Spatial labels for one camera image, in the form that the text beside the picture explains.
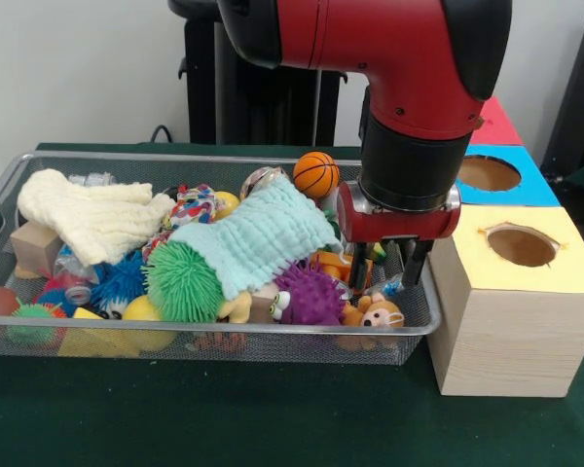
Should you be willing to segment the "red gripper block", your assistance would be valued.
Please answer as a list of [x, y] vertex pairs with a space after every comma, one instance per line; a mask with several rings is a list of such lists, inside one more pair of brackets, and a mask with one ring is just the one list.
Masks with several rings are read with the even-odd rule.
[[461, 198], [457, 185], [448, 192], [439, 209], [427, 212], [389, 210], [365, 198], [356, 181], [343, 182], [337, 196], [340, 230], [349, 243], [355, 243], [348, 286], [352, 291], [366, 288], [369, 270], [368, 244], [383, 239], [409, 238], [401, 245], [402, 286], [414, 287], [420, 281], [433, 240], [450, 236], [460, 217]]

